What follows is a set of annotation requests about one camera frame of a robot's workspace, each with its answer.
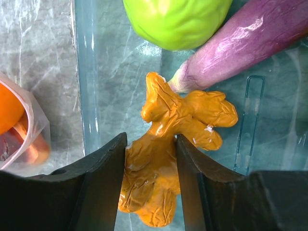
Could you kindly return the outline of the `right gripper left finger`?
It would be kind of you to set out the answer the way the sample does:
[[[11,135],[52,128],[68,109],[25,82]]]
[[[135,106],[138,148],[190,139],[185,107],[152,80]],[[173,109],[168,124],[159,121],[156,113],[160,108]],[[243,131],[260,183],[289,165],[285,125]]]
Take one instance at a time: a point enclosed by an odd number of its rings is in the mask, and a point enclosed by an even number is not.
[[[0,173],[3,231],[112,231],[124,175],[126,133],[49,175]]]

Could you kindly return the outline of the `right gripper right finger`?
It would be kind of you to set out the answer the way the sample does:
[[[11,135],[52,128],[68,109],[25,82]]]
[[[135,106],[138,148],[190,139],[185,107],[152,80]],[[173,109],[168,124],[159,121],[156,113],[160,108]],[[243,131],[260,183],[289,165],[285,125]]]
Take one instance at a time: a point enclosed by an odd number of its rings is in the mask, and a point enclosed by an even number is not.
[[[305,231],[308,173],[236,173],[199,151],[184,135],[176,141],[187,231]]]

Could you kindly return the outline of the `clear zip top bag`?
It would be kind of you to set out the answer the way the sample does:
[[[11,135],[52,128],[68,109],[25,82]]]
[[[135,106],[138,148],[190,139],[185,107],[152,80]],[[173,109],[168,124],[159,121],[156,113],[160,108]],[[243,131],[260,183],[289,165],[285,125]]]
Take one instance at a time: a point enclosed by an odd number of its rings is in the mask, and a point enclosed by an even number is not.
[[[51,154],[50,123],[34,95],[0,75],[0,168],[29,176]]]

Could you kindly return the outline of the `orange tangerine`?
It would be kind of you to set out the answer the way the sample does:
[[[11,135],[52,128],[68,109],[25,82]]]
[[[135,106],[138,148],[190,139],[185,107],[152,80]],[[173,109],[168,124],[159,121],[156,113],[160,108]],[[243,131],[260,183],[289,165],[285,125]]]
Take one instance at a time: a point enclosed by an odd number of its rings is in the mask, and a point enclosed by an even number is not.
[[[0,134],[11,129],[24,114],[19,99],[3,84],[0,85]]]

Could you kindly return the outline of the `sliced ham piece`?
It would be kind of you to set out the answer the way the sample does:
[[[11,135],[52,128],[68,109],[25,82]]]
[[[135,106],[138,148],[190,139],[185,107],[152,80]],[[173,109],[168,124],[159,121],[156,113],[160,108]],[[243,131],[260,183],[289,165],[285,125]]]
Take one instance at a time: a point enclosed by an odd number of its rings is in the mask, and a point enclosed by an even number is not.
[[[10,158],[17,163],[42,164],[51,153],[48,142],[41,134],[28,136],[28,121],[21,119],[0,136],[0,162]]]

